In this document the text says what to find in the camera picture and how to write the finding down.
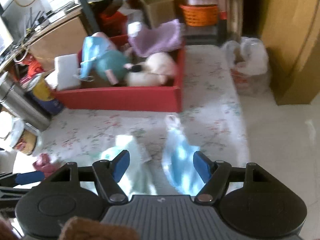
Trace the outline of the red white plastic bag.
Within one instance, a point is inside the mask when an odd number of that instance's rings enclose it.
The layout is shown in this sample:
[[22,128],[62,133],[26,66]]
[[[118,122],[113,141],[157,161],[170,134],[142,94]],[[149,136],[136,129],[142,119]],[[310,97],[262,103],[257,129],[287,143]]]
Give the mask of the red white plastic bag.
[[109,37],[127,34],[127,16],[115,9],[105,9],[98,15],[98,24]]

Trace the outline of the blue yellow drink can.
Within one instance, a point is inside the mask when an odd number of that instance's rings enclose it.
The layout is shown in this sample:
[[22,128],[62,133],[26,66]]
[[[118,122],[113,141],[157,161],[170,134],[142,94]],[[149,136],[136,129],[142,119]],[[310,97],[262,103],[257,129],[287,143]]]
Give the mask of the blue yellow drink can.
[[42,74],[35,75],[25,91],[28,96],[50,115],[58,115],[64,108],[63,104],[53,95]]

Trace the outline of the wooden cabinet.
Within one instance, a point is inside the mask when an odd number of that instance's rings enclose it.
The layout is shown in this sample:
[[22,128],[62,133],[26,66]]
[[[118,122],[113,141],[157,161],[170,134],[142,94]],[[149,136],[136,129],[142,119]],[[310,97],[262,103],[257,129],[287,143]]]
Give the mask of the wooden cabinet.
[[276,103],[310,104],[319,93],[319,0],[261,0],[259,34]]

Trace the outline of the stainless steel thermos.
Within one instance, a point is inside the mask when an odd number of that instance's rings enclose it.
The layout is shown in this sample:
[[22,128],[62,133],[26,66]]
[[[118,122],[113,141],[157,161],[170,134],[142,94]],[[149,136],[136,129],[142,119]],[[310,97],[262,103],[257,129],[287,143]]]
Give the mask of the stainless steel thermos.
[[1,75],[1,105],[41,132],[50,126],[50,115],[26,95],[9,72]]

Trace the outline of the pink knitted hat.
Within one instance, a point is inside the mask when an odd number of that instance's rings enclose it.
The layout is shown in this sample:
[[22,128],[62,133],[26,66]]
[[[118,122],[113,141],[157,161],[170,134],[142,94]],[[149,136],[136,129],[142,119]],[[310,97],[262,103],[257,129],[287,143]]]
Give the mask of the pink knitted hat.
[[37,156],[35,162],[33,162],[33,168],[36,171],[41,171],[45,178],[48,178],[54,174],[59,166],[56,163],[52,163],[50,156],[47,153],[40,153]]

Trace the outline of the brown cardboard box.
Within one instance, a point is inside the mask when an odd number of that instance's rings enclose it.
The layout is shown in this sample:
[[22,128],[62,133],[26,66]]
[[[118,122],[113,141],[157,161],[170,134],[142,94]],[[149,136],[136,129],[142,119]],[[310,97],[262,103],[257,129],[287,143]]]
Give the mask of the brown cardboard box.
[[140,0],[151,28],[176,19],[174,0]]

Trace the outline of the orange plastic basket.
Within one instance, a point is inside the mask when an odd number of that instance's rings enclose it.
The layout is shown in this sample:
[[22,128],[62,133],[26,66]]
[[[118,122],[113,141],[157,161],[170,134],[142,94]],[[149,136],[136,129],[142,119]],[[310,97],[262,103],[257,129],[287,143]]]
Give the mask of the orange plastic basket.
[[186,25],[191,27],[206,27],[216,25],[219,8],[213,5],[183,5],[180,4]]

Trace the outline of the black metal shelf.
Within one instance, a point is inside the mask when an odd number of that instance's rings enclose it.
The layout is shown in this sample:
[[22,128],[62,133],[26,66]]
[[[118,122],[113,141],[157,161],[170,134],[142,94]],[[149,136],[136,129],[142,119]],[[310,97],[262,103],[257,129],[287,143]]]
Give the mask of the black metal shelf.
[[[87,18],[89,29],[99,31],[100,25],[97,22],[92,6],[87,0],[79,0],[82,12]],[[227,40],[240,41],[243,24],[243,0],[218,0],[219,4],[225,6],[226,19],[218,20],[218,24],[210,32],[207,27],[189,27],[185,25],[184,36],[188,45],[213,44],[221,45]]]

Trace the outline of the white lidded glass jar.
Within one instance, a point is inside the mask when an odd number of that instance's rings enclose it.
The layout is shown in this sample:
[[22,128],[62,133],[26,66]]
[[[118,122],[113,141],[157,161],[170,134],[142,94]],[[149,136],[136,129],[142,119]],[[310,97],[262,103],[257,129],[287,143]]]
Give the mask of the white lidded glass jar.
[[1,149],[32,155],[36,143],[37,135],[26,128],[22,119],[1,112]]

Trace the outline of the floral tablecloth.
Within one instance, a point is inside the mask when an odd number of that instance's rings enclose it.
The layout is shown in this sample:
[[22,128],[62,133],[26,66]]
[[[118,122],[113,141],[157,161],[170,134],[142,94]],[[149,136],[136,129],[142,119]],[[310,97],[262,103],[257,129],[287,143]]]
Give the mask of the floral tablecloth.
[[[183,111],[179,118],[186,138],[212,160],[244,167],[249,161],[240,102],[220,48],[187,46],[183,76]],[[71,110],[56,116],[42,134],[41,153],[52,161],[89,166],[108,151],[127,149],[130,168],[120,181],[127,194],[176,194],[162,168],[167,139],[165,113]]]

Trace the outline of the light blue cloth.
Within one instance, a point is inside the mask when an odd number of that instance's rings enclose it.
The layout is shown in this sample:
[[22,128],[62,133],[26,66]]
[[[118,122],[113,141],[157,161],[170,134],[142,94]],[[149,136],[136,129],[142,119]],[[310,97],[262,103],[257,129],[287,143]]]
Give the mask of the light blue cloth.
[[165,117],[167,139],[162,154],[162,168],[167,180],[180,194],[196,196],[204,182],[195,170],[193,156],[199,146],[190,145],[176,113]]

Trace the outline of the white plush toy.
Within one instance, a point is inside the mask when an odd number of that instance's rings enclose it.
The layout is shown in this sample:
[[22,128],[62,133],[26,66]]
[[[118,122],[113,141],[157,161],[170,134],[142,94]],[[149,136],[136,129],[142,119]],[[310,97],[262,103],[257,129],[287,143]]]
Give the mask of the white plush toy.
[[155,53],[138,64],[124,65],[129,72],[126,83],[131,87],[152,87],[165,85],[177,75],[177,64],[165,52]]

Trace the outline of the brown fuzzy sleeve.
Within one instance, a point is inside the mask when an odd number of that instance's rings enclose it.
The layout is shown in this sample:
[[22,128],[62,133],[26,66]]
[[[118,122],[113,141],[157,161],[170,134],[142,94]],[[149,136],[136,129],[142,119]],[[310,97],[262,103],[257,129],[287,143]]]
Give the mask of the brown fuzzy sleeve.
[[[50,239],[40,236],[19,236],[8,219],[1,216],[1,239]],[[102,224],[98,221],[72,217],[52,239],[140,239],[136,230],[122,225]]]

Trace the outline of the white foam sponge block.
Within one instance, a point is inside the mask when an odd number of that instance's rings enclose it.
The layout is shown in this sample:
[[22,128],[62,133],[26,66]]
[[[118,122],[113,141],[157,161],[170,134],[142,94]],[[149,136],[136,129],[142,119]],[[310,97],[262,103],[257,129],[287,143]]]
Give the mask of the white foam sponge block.
[[81,81],[78,78],[79,62],[76,54],[56,57],[54,59],[54,67],[57,73],[57,91],[80,88]]

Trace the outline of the green patterned white towel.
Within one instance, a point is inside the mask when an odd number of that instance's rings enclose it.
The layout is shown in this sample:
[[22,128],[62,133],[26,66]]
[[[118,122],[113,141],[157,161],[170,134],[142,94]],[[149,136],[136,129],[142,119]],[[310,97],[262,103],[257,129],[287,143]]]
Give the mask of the green patterned white towel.
[[129,155],[123,158],[114,168],[114,177],[120,188],[128,198],[131,198],[134,194],[156,195],[157,191],[148,167],[151,157],[134,136],[116,135],[114,146],[104,150],[99,159],[112,161],[125,150]]

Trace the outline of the purple cloth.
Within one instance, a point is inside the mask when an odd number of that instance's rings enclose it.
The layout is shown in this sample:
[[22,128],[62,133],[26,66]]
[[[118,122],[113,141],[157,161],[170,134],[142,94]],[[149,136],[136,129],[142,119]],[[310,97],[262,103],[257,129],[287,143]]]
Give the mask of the purple cloth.
[[132,22],[127,26],[127,35],[129,44],[139,57],[178,50],[183,43],[178,19],[162,23],[153,29],[142,22]]

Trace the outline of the red cardboard box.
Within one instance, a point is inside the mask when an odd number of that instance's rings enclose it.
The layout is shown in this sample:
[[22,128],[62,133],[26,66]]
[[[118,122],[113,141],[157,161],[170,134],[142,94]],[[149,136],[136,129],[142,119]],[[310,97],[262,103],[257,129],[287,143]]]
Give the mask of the red cardboard box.
[[54,95],[70,109],[121,111],[182,111],[185,47],[169,53],[177,64],[177,74],[166,86],[93,87],[55,91]]

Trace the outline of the wooden tv stand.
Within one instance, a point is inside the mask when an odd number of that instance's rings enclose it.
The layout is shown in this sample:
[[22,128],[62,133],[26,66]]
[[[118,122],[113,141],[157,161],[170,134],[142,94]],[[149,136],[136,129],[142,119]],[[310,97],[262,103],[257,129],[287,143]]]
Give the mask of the wooden tv stand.
[[54,69],[57,56],[75,54],[82,48],[84,38],[88,35],[82,23],[82,9],[78,8],[51,23],[39,33],[33,35],[26,44],[13,52],[1,64],[1,70],[14,65],[14,57],[28,48],[28,53],[42,65],[45,71]]

